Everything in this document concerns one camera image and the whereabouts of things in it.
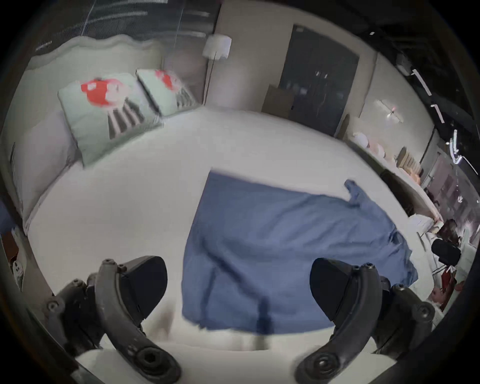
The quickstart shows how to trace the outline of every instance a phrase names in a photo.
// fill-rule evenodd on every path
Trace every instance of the headboard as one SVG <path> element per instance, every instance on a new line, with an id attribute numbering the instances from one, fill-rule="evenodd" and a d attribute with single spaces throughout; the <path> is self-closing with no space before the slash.
<path id="1" fill-rule="evenodd" d="M 156 40 L 138 42 L 126 35 L 105 40 L 75 37 L 56 50 L 34 56 L 13 95 L 1 133 L 9 158 L 13 143 L 45 118 L 59 103 L 57 92 L 71 82 L 95 76 L 128 72 L 137 68 L 160 68 L 163 49 Z"/>

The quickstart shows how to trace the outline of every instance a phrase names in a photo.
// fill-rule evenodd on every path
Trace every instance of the red object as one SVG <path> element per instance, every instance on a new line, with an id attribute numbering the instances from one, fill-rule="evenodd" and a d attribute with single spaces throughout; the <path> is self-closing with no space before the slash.
<path id="1" fill-rule="evenodd" d="M 170 91 L 173 91 L 173 82 L 170 75 L 167 75 L 165 71 L 157 70 L 155 71 L 155 76 L 158 77 L 159 79 L 161 78 L 161 80 L 163 81 L 163 84 L 165 84 L 165 87 Z"/>
<path id="2" fill-rule="evenodd" d="M 82 92 L 87 94 L 87 99 L 90 104 L 99 107 L 108 107 L 114 105 L 105 99 L 108 84 L 123 85 L 117 79 L 91 80 L 87 83 L 83 83 L 81 89 Z"/>
<path id="3" fill-rule="evenodd" d="M 450 280 L 452 280 L 452 274 L 450 271 L 445 269 L 445 271 L 442 273 L 442 290 L 445 292 L 447 287 L 450 285 Z"/>

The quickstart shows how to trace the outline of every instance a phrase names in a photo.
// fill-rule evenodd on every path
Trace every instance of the floor lamp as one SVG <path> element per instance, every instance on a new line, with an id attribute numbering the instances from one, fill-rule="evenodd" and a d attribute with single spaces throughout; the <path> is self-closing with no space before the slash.
<path id="1" fill-rule="evenodd" d="M 213 65 L 216 60 L 220 60 L 221 58 L 226 59 L 228 57 L 231 42 L 232 39 L 228 36 L 213 34 L 208 37 L 207 42 L 205 43 L 202 56 L 213 61 L 210 67 L 210 74 L 208 76 L 207 91 L 205 93 L 204 105 L 207 102 L 208 88 L 210 88 L 210 80 L 212 79 Z"/>

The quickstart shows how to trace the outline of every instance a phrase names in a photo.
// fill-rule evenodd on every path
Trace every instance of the black chair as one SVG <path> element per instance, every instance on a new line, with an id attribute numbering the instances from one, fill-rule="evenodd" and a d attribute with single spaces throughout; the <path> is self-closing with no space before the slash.
<path id="1" fill-rule="evenodd" d="M 438 256 L 439 261 L 446 266 L 455 266 L 460 260 L 462 252 L 452 243 L 436 239 L 432 243 L 432 252 Z"/>

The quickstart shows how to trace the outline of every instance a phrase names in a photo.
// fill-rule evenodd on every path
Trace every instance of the white pillow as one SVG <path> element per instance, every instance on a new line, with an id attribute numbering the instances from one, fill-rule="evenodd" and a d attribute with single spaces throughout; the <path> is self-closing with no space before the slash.
<path id="1" fill-rule="evenodd" d="M 428 232 L 433 227 L 433 219 L 424 215 L 413 214 L 408 218 L 408 224 L 420 236 Z"/>
<path id="2" fill-rule="evenodd" d="M 60 105 L 14 143 L 12 175 L 25 232 L 42 194 L 74 162 L 75 154 L 76 145 Z"/>

